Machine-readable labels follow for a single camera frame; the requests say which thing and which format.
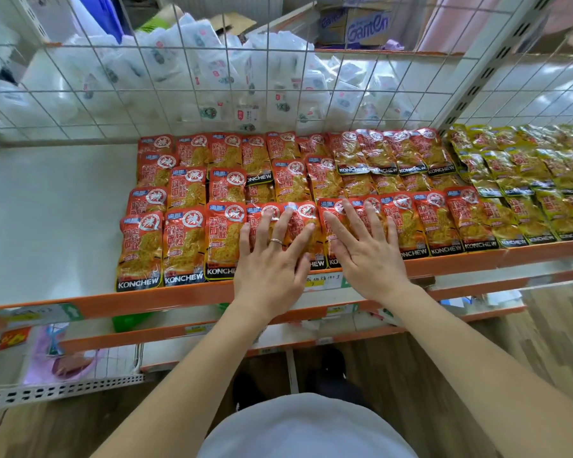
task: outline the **wood plank floor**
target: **wood plank floor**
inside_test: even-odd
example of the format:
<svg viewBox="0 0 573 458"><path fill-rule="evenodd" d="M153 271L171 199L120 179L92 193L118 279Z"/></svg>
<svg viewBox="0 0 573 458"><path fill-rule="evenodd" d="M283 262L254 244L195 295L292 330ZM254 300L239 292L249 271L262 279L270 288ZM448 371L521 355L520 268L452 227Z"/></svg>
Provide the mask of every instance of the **wood plank floor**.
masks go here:
<svg viewBox="0 0 573 458"><path fill-rule="evenodd" d="M472 326L573 398L573 284L523 293L528 312ZM409 334L337 346L349 379L420 458L497 457L450 385ZM295 352L300 390L323 347ZM242 369L273 398L289 393L284 354L247 359ZM0 458L87 458L153 389L130 386L11 408L0 426ZM214 425L233 412L229 392Z"/></svg>

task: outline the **black shoe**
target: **black shoe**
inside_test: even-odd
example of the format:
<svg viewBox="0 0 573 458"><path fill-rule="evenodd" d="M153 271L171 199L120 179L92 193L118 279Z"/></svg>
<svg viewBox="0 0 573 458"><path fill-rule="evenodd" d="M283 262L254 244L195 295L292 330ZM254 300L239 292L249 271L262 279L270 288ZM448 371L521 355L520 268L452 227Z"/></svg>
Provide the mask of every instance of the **black shoe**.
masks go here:
<svg viewBox="0 0 573 458"><path fill-rule="evenodd" d="M252 377L243 372L238 373L234 378L231 396L237 412L267 400Z"/></svg>
<svg viewBox="0 0 573 458"><path fill-rule="evenodd" d="M329 375L346 378L346 361L344 355L335 347L329 347L322 356L321 369Z"/></svg>

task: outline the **hand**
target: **hand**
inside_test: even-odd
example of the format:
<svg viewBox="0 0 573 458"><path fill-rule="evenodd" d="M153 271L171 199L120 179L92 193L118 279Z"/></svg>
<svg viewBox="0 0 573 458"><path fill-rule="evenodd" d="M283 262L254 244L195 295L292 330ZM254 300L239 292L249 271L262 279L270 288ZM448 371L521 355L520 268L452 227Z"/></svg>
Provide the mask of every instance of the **hand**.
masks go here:
<svg viewBox="0 0 573 458"><path fill-rule="evenodd" d="M292 209L286 209L276 222L273 237L283 240L287 232ZM257 228L255 249L251 252L251 225L245 223L240 230L240 259L233 279L235 298L231 307L238 307L258 316L263 325L289 310L304 292L310 271L310 255L299 257L314 231L314 224L306 225L286 251L280 243L268 243L272 210L261 217Z"/></svg>
<svg viewBox="0 0 573 458"><path fill-rule="evenodd" d="M324 218L337 238L331 244L336 258L342 264L348 283L368 300L386 305L391 295L411 286L405 264L399 252L397 227L391 216L387 217L388 241L382 224L371 203L365 202L365 213L371 226L371 234L347 199L342 201L344 211L358 240L346 227L328 212Z"/></svg>

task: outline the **finger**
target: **finger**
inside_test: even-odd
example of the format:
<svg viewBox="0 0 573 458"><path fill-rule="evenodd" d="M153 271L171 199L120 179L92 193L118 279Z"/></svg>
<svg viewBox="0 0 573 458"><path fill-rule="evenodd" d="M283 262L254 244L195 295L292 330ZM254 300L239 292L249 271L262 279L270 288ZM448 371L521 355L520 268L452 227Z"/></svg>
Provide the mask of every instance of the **finger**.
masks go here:
<svg viewBox="0 0 573 458"><path fill-rule="evenodd" d="M397 225L391 215L386 216L386 221L389 225L389 244L399 246L399 235L397 234Z"/></svg>
<svg viewBox="0 0 573 458"><path fill-rule="evenodd" d="M297 257L301 252L308 246L308 241L314 233L315 225L314 223L308 223L303 230L297 235L297 238L293 240L291 245L288 247L286 253L288 254L287 260L295 264L297 262Z"/></svg>
<svg viewBox="0 0 573 458"><path fill-rule="evenodd" d="M302 291L306 287L308 273L310 273L310 254L306 252L299 259L297 271L295 272L295 284L300 286Z"/></svg>
<svg viewBox="0 0 573 458"><path fill-rule="evenodd" d="M288 223L291 220L291 215L293 215L293 209L285 209L276 224L274 225L274 232L272 233L272 238L280 239L282 242L287 234ZM276 241L272 241L270 245L276 250L281 250L282 246Z"/></svg>
<svg viewBox="0 0 573 458"><path fill-rule="evenodd" d="M348 229L330 212L325 212L323 219L329 224L331 231L344 243L348 249L357 247L359 241L348 231Z"/></svg>
<svg viewBox="0 0 573 458"><path fill-rule="evenodd" d="M374 239L378 241L386 241L386 237L384 236L384 229L382 228L382 222L380 222L380 218L376 213L376 210L371 205L371 202L365 201L365 213L367 214L367 218L369 219L369 224L371 226L371 235Z"/></svg>
<svg viewBox="0 0 573 458"><path fill-rule="evenodd" d="M331 242L331 252L335 254L336 259L344 270L349 270L354 267L354 262L352 261L352 257L350 256L348 249L339 239Z"/></svg>
<svg viewBox="0 0 573 458"><path fill-rule="evenodd" d="M346 216L348 217L348 220L350 220L350 226L352 227L352 230L354 231L354 234L357 236L357 238L370 238L370 234L365 227L365 223L363 223L363 220L359 218L359 215L357 215L357 212L354 210L354 207L352 207L352 204L346 199L343 200L342 204L344 205Z"/></svg>
<svg viewBox="0 0 573 458"><path fill-rule="evenodd" d="M240 228L240 258L251 254L251 224L246 222Z"/></svg>
<svg viewBox="0 0 573 458"><path fill-rule="evenodd" d="M267 249L267 235L269 234L269 223L272 221L272 209L266 210L261 216L261 221L257 227L257 239L255 241L255 252L263 252Z"/></svg>

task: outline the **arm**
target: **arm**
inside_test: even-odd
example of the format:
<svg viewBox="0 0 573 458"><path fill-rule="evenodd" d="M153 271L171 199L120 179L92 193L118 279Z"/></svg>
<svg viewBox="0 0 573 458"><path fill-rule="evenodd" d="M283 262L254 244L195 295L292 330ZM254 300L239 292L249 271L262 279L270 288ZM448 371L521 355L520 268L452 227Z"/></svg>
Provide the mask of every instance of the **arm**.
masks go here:
<svg viewBox="0 0 573 458"><path fill-rule="evenodd" d="M386 241L371 205L371 234L348 202L344 209L358 240L325 216L344 276L401 318L497 449L506 458L573 457L573 401L409 282L392 218Z"/></svg>
<svg viewBox="0 0 573 458"><path fill-rule="evenodd" d="M284 238L287 209L274 228ZM304 291L310 258L299 254L314 230L306 227L287 251L267 244L271 211L257 230L251 253L250 225L240 233L235 298L214 328L100 446L92 458L194 458L237 367L257 335L286 312Z"/></svg>

